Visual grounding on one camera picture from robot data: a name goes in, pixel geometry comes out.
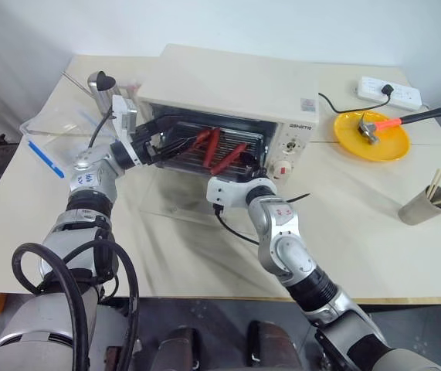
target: orange hammer handle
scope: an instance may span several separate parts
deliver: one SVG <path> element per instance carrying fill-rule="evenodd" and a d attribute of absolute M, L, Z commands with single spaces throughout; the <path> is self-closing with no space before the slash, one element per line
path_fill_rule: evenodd
<path fill-rule="evenodd" d="M 402 123 L 402 119 L 400 117 L 385 121 L 374 122 L 377 131 L 386 128 L 393 128 L 394 126 L 399 126 L 401 123 Z"/>

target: gray floor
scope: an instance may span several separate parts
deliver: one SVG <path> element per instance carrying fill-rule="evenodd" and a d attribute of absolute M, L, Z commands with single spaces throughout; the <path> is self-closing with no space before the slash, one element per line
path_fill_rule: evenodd
<path fill-rule="evenodd" d="M 2 315 L 0 332 L 27 298 L 10 295 Z M 146 371 L 160 341 L 180 325 L 197 328 L 202 335 L 202 365 L 207 369 L 244 364 L 247 325 L 253 319 L 271 321 L 284 328 L 300 354 L 304 368 L 318 369 L 320 351 L 314 330 L 293 303 L 142 299 L 140 338 L 144 349 L 134 369 Z M 441 305 L 372 312 L 392 347 L 411 349 L 441 365 Z"/>

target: white table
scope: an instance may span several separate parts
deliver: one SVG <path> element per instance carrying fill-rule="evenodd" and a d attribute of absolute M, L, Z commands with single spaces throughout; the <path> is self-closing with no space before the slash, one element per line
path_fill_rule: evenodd
<path fill-rule="evenodd" d="M 82 82 L 98 69 L 120 83 L 131 77 L 139 82 L 152 65 L 150 58 L 77 56 L 67 72 Z M 361 74 L 404 83 L 397 69 L 334 68 L 352 70 L 341 74 L 342 81 L 363 69 Z M 324 76 L 321 90 L 335 104 L 363 103 L 341 96 L 340 87 L 332 87 Z M 68 100 L 96 110 L 94 102 L 64 78 L 44 110 Z M 396 216 L 441 167 L 441 128 L 434 120 L 428 127 L 409 132 L 413 143 L 416 134 L 423 135 L 422 145 L 413 145 L 404 159 L 384 164 L 355 158 L 330 138 L 311 143 L 293 178 L 280 190 L 286 197 L 311 192 L 296 204 L 301 234 L 323 269 L 359 302 L 441 302 L 441 216 L 418 226 L 406 226 Z M 324 131 L 318 135 L 324 138 Z M 211 216 L 204 199 L 206 180 L 155 167 L 131 169 L 118 179 L 113 232 L 134 262 L 141 294 L 287 299 L 258 263 L 256 247 L 226 232 Z M 22 143 L 0 180 L 0 291 L 23 292 L 12 276 L 12 251 L 21 243 L 43 240 L 64 210 L 67 194 L 66 181 L 58 180 Z M 253 235 L 245 211 L 229 211 L 226 218 L 237 230 Z M 39 280 L 34 257 L 26 256 L 23 267 L 31 279 Z M 126 294 L 123 269 L 119 275 L 118 294 Z"/>

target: toaster oven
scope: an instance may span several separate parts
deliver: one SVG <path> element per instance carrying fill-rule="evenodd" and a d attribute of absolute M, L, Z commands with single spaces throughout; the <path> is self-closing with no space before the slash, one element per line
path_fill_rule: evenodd
<path fill-rule="evenodd" d="M 144 121 L 181 117 L 155 139 L 158 147 L 220 128 L 215 164 L 247 143 L 221 174 L 234 180 L 263 171 L 275 182 L 287 180 L 318 122 L 313 64 L 190 46 L 166 46 L 137 100 Z M 198 148 L 157 165 L 209 175 L 204 154 Z"/>

